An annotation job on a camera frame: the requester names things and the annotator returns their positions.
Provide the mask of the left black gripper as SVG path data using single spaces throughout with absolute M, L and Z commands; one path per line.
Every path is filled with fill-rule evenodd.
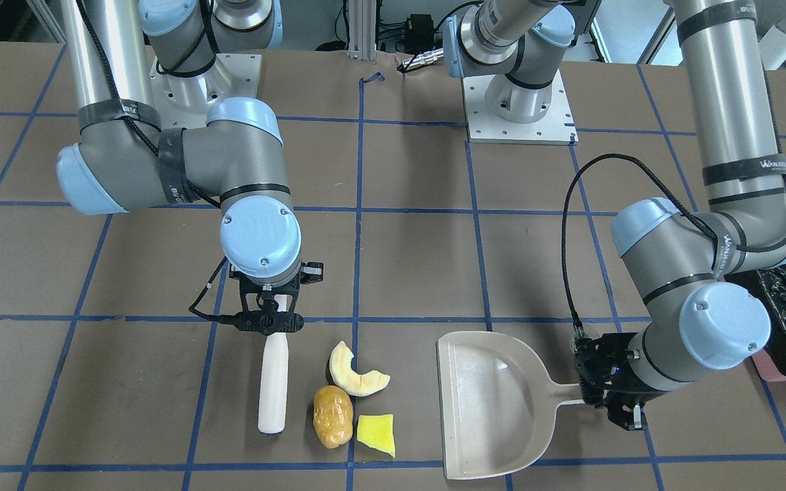
M 636 333 L 605 333 L 596 339 L 574 339 L 581 398 L 595 408 L 605 407 L 608 420 L 627 431 L 646 429 L 643 407 L 653 398 L 653 389 L 630 366 L 630 361 L 637 360 L 637 352 L 629 349 L 635 336 Z

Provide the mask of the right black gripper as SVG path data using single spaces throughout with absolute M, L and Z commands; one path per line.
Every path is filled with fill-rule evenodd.
M 324 264 L 302 263 L 302 267 L 290 282 L 276 287 L 262 287 L 248 279 L 246 274 L 229 267 L 229 276 L 238 280 L 238 292 L 242 311 L 228 316 L 228 324 L 240 331 L 272 333 L 295 333 L 304 326 L 304 318 L 295 311 L 300 287 L 322 282 Z

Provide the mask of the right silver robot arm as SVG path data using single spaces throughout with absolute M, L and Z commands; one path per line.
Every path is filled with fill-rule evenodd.
M 323 280 L 302 260 L 274 110 L 233 64 L 281 37 L 278 1 L 63 1 L 79 141 L 57 180 L 85 215 L 203 200 L 242 310 L 201 317 L 241 331 L 302 329 L 300 287 Z

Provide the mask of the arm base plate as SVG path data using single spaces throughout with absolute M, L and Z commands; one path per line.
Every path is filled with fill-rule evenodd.
M 218 54 L 204 74 L 179 78 L 150 69 L 151 93 L 164 128 L 205 127 L 209 109 L 231 96 L 255 98 L 260 81 L 260 54 Z
M 516 86 L 505 75 L 462 79 L 473 143 L 570 145 L 579 140 L 561 72 L 540 89 Z

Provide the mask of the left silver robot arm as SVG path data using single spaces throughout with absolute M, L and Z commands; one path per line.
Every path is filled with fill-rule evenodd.
M 752 1 L 671 1 L 678 24 L 709 209 L 663 196 L 618 212 L 611 225 L 652 322 L 639 333 L 586 334 L 562 270 L 574 360 L 586 404 L 643 429 L 646 402 L 762 349 L 764 305 L 723 277 L 786 264 L 786 156 L 778 140 Z

